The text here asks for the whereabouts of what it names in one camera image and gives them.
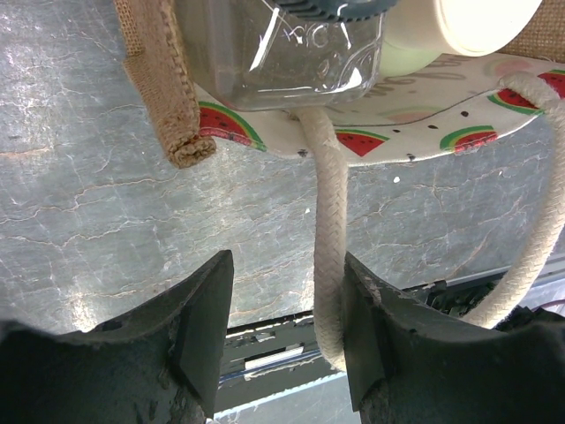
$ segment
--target transparent jar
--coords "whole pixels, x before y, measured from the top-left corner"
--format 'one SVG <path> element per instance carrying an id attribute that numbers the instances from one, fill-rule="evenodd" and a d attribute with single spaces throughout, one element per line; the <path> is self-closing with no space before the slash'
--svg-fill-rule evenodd
<path id="1" fill-rule="evenodd" d="M 378 73 L 383 15 L 307 22 L 267 0 L 178 0 L 192 76 L 234 110 L 350 102 Z"/>

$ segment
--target gray countertop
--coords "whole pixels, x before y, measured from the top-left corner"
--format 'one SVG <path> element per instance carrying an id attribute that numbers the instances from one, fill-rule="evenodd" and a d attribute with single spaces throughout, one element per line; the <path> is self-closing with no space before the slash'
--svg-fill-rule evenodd
<path id="1" fill-rule="evenodd" d="M 8 0 L 0 49 L 0 317 L 91 329 L 219 249 L 235 255 L 231 326 L 312 307 L 312 161 L 220 142 L 174 169 L 110 0 Z M 550 138 L 538 119 L 472 155 L 352 170 L 349 249 L 398 287 L 510 264 Z"/>

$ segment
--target white cup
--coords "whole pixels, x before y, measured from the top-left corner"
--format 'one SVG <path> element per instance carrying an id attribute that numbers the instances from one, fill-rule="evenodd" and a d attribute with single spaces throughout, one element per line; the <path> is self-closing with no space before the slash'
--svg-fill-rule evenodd
<path id="1" fill-rule="evenodd" d="M 477 57 L 493 53 L 522 31 L 541 1 L 400 0 L 387 13 L 383 76 L 405 75 L 408 68 L 420 64 L 424 67 L 434 54 Z M 402 65 L 411 54 L 412 67 Z"/>

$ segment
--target burlap fabric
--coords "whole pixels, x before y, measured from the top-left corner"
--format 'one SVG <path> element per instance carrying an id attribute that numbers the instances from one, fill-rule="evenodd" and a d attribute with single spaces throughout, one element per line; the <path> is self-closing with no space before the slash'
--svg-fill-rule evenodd
<path id="1" fill-rule="evenodd" d="M 175 16 L 175 0 L 114 0 L 127 58 L 124 68 L 138 89 L 167 158 L 178 168 L 215 152 L 200 137 L 200 109 Z"/>
<path id="2" fill-rule="evenodd" d="M 565 63 L 565 0 L 544 0 L 526 28 L 501 53 Z"/>

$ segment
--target rope handle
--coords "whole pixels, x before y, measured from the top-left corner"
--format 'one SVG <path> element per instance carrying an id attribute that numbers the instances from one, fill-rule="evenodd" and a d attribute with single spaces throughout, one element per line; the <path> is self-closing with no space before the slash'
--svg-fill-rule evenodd
<path id="1" fill-rule="evenodd" d="M 554 129 L 554 157 L 546 196 L 517 261 L 496 288 L 463 320 L 491 329 L 524 298 L 554 249 L 565 225 L 565 100 L 544 80 L 527 72 L 501 79 L 546 113 Z M 318 198 L 314 240 L 314 328 L 321 353 L 345 371 L 341 292 L 346 251 L 347 175 L 331 120 L 322 108 L 294 110 L 316 162 Z"/>

